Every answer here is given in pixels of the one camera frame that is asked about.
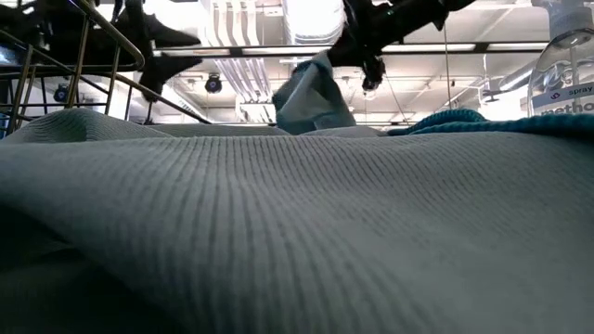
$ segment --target ceiling duct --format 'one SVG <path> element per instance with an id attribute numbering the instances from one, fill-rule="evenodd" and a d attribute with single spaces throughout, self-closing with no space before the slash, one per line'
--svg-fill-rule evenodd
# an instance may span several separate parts
<path id="1" fill-rule="evenodd" d="M 292 45 L 333 44 L 342 33 L 342 0 L 282 0 Z"/>
<path id="2" fill-rule="evenodd" d="M 522 66 L 514 73 L 505 76 L 499 82 L 499 89 L 504 91 L 512 91 L 526 86 L 530 81 L 530 73 L 532 73 L 532 69 L 536 66 L 537 61 L 538 59 L 533 60 Z"/>
<path id="3" fill-rule="evenodd" d="M 252 15 L 250 8 L 254 8 L 254 0 L 201 0 L 201 22 L 199 36 L 203 46 L 246 46 L 245 35 L 252 44 L 251 35 L 255 33 L 256 16 Z M 231 30 L 233 41 L 229 35 L 229 2 L 231 3 Z M 248 8 L 247 19 L 248 30 L 242 28 L 244 13 L 242 4 Z M 227 78 L 233 90 L 237 93 L 240 102 L 266 101 L 271 96 L 270 83 L 267 82 L 267 75 L 264 68 L 264 61 L 261 59 L 217 59 L 214 61 L 221 73 Z"/>

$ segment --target black mechanical claw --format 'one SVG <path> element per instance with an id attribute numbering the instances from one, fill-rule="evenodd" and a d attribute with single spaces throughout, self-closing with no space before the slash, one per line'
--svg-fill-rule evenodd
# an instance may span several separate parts
<path id="1" fill-rule="evenodd" d="M 433 22 L 442 30 L 450 11 L 474 0 L 389 0 L 374 6 L 371 0 L 342 0 L 346 23 L 341 38 L 329 51 L 332 66 L 358 66 L 366 74 L 363 88 L 376 89 L 385 73 L 381 50 L 403 44 L 405 37 Z"/>

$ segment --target white pipe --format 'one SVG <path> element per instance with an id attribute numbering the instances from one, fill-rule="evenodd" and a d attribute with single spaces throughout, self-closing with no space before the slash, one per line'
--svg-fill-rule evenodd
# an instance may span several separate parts
<path id="1" fill-rule="evenodd" d="M 229 32 L 227 31 L 227 8 L 226 8 L 226 0 L 218 0 L 218 7 L 219 7 L 219 24 L 218 24 L 218 35 L 221 39 L 221 42 L 224 46 L 232 46 L 231 39 L 229 38 Z M 229 71 L 232 71 L 235 75 L 240 77 L 238 84 L 245 89 L 245 91 L 250 96 L 251 101 L 257 101 L 258 96 L 256 95 L 255 90 L 253 89 L 252 82 L 250 81 L 250 77 L 248 77 L 248 73 L 246 73 L 243 68 L 241 68 L 241 63 L 238 59 L 230 59 L 228 61 L 229 64 Z"/>
<path id="2" fill-rule="evenodd" d="M 519 68 L 512 74 L 506 75 L 499 82 L 501 90 L 515 90 L 528 84 L 530 74 L 536 65 L 537 60 L 533 60 Z"/>
<path id="3" fill-rule="evenodd" d="M 233 8 L 233 39 L 238 46 L 245 46 L 245 38 L 243 37 L 243 25 L 241 23 L 241 2 L 240 0 L 232 0 L 231 6 Z M 262 80 L 256 71 L 256 62 L 254 59 L 241 59 L 241 64 L 245 64 L 245 67 L 250 69 L 252 73 L 253 79 L 255 80 L 256 85 L 258 86 L 258 90 L 260 91 L 260 95 L 258 96 L 258 100 L 264 99 L 267 100 L 268 96 L 266 95 L 265 88 L 262 84 Z"/>
<path id="4" fill-rule="evenodd" d="M 213 4 L 208 1 L 208 0 L 202 0 L 202 7 L 203 7 L 203 11 L 206 15 L 203 15 L 203 21 L 206 22 L 204 24 L 205 27 L 205 35 L 206 38 L 202 39 L 202 44 L 203 46 L 221 46 L 221 44 L 218 41 L 218 38 L 216 37 L 216 32 L 214 31 L 214 6 Z M 218 67 L 218 69 L 223 73 L 223 75 L 225 75 L 226 79 L 228 80 L 229 84 L 231 85 L 231 88 L 233 88 L 233 90 L 238 94 L 238 97 L 243 99 L 244 101 L 249 101 L 250 98 L 249 96 L 246 94 L 245 90 L 241 89 L 241 87 L 239 87 L 238 82 L 237 82 L 237 78 L 234 77 L 232 75 L 232 73 L 228 70 L 228 66 L 226 64 L 226 60 L 215 60 L 214 64 L 216 65 L 216 67 Z"/>
<path id="5" fill-rule="evenodd" d="M 258 40 L 258 30 L 256 25 L 257 14 L 256 4 L 254 0 L 248 0 L 246 2 L 247 17 L 248 17 L 248 40 L 250 45 L 258 46 L 260 41 Z M 266 73 L 266 67 L 262 58 L 255 59 L 257 75 L 262 79 L 262 84 L 265 88 L 265 94 L 272 96 L 272 89 L 270 88 L 270 81 L 268 80 L 268 74 Z"/>

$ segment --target bottle label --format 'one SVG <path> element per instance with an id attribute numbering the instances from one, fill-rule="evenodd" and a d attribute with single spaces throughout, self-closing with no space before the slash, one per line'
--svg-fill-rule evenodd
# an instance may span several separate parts
<path id="1" fill-rule="evenodd" d="M 594 83 L 582 83 L 534 96 L 532 108 L 535 115 L 593 113 Z"/>

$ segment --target gray ribbed fabric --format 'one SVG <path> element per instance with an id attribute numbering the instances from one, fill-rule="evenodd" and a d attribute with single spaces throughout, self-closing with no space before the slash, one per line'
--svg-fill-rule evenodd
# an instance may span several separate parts
<path id="1" fill-rule="evenodd" d="M 0 333 L 186 332 L 38 222 L 0 213 Z"/>
<path id="2" fill-rule="evenodd" d="M 368 126 L 347 126 L 343 128 L 315 130 L 301 135 L 335 136 L 343 138 L 387 136 L 386 133 Z"/>
<path id="3" fill-rule="evenodd" d="M 147 138 L 0 157 L 0 203 L 192 333 L 594 332 L 591 143 Z"/>
<path id="4" fill-rule="evenodd" d="M 289 133 L 270 126 L 229 126 L 216 124 L 160 124 L 151 129 L 176 137 L 229 136 L 229 135 L 288 135 Z"/>
<path id="5" fill-rule="evenodd" d="M 58 143 L 171 137 L 147 126 L 102 116 L 98 112 L 85 108 L 52 112 L 41 119 L 28 123 L 0 143 Z"/>

